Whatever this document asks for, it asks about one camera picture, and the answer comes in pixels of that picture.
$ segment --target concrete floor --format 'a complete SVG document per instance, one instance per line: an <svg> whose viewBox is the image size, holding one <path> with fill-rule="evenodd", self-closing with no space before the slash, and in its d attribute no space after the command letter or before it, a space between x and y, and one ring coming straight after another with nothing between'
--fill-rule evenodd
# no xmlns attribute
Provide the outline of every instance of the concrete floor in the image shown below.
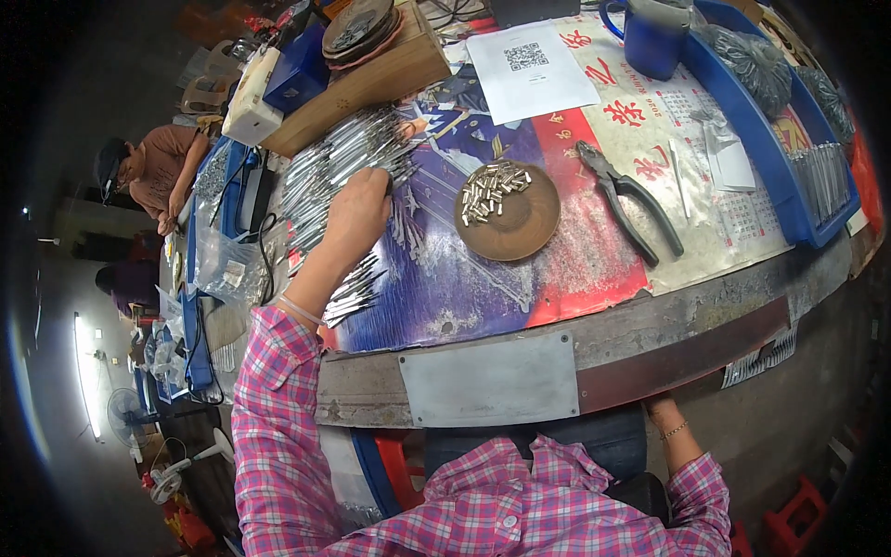
<svg viewBox="0 0 891 557"><path fill-rule="evenodd" d="M749 539L764 511L779 510L796 492L800 472L817 482L828 477L827 442L862 402L871 350L866 280L844 284L806 314L796 353L782 364L725 390L719 372L674 393L699 445L723 467L731 519L743 521ZM647 437L648 468L665 480L650 424Z"/></svg>

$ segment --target cap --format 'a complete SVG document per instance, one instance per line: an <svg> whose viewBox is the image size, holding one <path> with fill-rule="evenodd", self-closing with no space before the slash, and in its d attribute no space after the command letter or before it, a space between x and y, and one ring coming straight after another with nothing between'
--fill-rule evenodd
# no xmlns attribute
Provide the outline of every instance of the cap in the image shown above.
<svg viewBox="0 0 891 557"><path fill-rule="evenodd" d="M130 150L127 148L127 142L119 137L109 139L102 150L96 154L93 176L102 193L103 205L108 204L111 193L115 190L120 162L129 156Z"/></svg>

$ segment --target brown t-shirt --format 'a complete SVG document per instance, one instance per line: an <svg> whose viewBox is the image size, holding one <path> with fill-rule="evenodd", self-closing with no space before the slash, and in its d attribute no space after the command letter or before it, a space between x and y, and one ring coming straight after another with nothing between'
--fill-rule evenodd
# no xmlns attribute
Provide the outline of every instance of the brown t-shirt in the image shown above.
<svg viewBox="0 0 891 557"><path fill-rule="evenodd" d="M170 193L183 171L185 154L197 132L197 127L167 124L154 128L143 139L145 171L130 183L130 197L142 205L151 218L157 219L168 209Z"/></svg>

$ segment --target blue mug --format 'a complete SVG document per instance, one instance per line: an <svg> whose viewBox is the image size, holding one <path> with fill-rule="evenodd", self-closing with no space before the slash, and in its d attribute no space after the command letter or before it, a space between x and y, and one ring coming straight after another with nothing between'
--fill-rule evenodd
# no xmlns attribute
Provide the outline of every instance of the blue mug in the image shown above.
<svg viewBox="0 0 891 557"><path fill-rule="evenodd" d="M607 8L625 7L625 32L609 19ZM690 8L659 0L606 0L601 3L601 19L616 37L625 41L625 59L648 78L667 81L674 75L683 43L690 32Z"/></svg>

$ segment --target workbench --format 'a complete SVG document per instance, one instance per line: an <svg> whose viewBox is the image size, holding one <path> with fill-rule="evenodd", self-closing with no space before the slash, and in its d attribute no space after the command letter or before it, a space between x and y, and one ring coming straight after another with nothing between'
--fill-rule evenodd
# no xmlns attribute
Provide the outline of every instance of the workbench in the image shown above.
<svg viewBox="0 0 891 557"><path fill-rule="evenodd" d="M413 155L421 170L396 192L394 218L375 248L390 265L378 306L350 316L333 332L322 331L332 350L320 371L318 423L414 427L398 358L553 332L571 332L580 412L641 399L760 349L868 261L881 241L868 228L853 240L842 232L821 250L792 249L775 216L770 222L772 208L769 201L765 207L763 192L714 192L696 153L695 130L683 117L690 108L685 106L690 94L684 91L704 99L702 105L708 104L708 95L697 91L683 68L667 84L637 78L620 61L621 45L597 30L599 22L594 25L592 18L597 20L592 15L561 20L561 36L601 90L602 106L506 127L492 127L491 120L486 126L485 116L431 102L430 91L399 107L407 119L439 120L441 125L420 132L432 139ZM446 53L457 66L463 64L459 48ZM635 101L649 112L631 110L617 118L606 110L633 109ZM646 134L628 133L635 119ZM792 113L781 119L777 132L789 149L807 145ZM671 136L688 149L682 152L683 169L691 178L695 209L687 223L663 160L662 145ZM604 202L592 195L592 178L578 170L571 150L578 138L599 143L620 171L650 189L689 255L674 260L664 245L657 245L664 263L657 269L643 267L610 222ZM468 142L485 149L472 151ZM466 169L503 154L546 168L558 188L563 185L564 207L573 203L573 210L564 211L558 234L519 266L469 255L460 240L454 242L449 222ZM743 212L754 214L754 224L740 217L740 204ZM626 205L626 211L635 225L642 223L638 208ZM640 229L648 238L657 236L645 223ZM174 245L184 250L182 239L174 239ZM522 272L524 265L530 274ZM535 280L533 272L539 274ZM281 275L277 269L278 291L284 287ZM171 272L163 260L160 276L161 287L169 290ZM474 281L486 288L472 287ZM242 337L241 354L245 345ZM221 382L231 385L234 375L228 373Z"/></svg>

